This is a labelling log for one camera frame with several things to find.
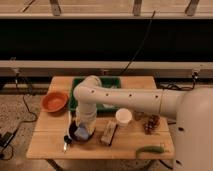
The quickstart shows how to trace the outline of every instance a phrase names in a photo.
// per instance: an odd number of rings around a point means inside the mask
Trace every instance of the concrete floor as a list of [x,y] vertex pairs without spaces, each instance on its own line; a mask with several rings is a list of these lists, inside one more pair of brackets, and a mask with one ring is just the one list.
[[[39,114],[41,95],[27,96],[26,100],[30,110]],[[0,133],[13,131],[23,119],[30,119],[21,95],[0,95]],[[24,123],[16,137],[11,142],[14,147],[14,156],[9,161],[0,160],[1,171],[52,171],[52,167],[45,160],[29,160],[26,152],[32,137],[35,123]],[[5,155],[10,155],[10,149],[5,150]],[[142,169],[148,161],[142,160],[58,160],[64,170],[74,171],[145,171]],[[155,162],[149,171],[168,171],[159,162]]]

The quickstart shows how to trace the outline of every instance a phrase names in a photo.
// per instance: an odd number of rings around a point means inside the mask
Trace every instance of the small box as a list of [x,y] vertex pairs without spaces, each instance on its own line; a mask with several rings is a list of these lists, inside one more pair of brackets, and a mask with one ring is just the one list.
[[104,133],[101,137],[101,143],[107,146],[110,146],[112,143],[112,139],[116,130],[117,124],[116,122],[109,121],[104,130]]

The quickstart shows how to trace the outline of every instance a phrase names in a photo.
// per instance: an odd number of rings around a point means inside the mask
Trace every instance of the white cup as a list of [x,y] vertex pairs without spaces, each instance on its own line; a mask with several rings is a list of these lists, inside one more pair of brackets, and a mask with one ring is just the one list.
[[127,126],[132,120],[132,113],[126,108],[121,108],[116,112],[115,118],[119,126]]

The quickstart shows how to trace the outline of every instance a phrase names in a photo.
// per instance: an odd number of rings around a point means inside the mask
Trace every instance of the wooden table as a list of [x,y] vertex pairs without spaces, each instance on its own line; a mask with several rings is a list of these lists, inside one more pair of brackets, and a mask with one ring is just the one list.
[[[54,77],[49,92],[59,90],[69,95],[73,77]],[[122,88],[155,89],[153,77],[121,77]],[[27,152],[29,159],[46,159],[56,169],[60,167],[52,159],[135,159],[135,150],[146,145],[163,145],[167,152],[163,154],[143,153],[141,159],[172,159],[174,146],[165,118],[161,117],[160,126],[153,135],[143,131],[145,118],[131,121],[127,127],[115,132],[112,145],[103,146],[100,138],[112,116],[98,114],[93,137],[86,143],[74,142],[67,152],[62,151],[63,137],[68,128],[68,110],[52,115],[41,110],[33,137]]]

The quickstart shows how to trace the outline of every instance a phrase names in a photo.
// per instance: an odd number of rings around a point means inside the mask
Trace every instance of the green tray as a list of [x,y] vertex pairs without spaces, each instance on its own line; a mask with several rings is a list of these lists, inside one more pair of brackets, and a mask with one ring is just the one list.
[[[78,105],[78,102],[75,100],[73,96],[74,88],[84,80],[85,77],[76,77],[73,79],[72,89],[70,91],[70,100],[69,100],[69,109],[71,112],[75,112],[75,109]],[[118,77],[99,77],[102,82],[102,87],[105,88],[121,88],[120,78]],[[108,106],[103,104],[97,104],[97,112],[115,112],[118,108],[114,106]]]

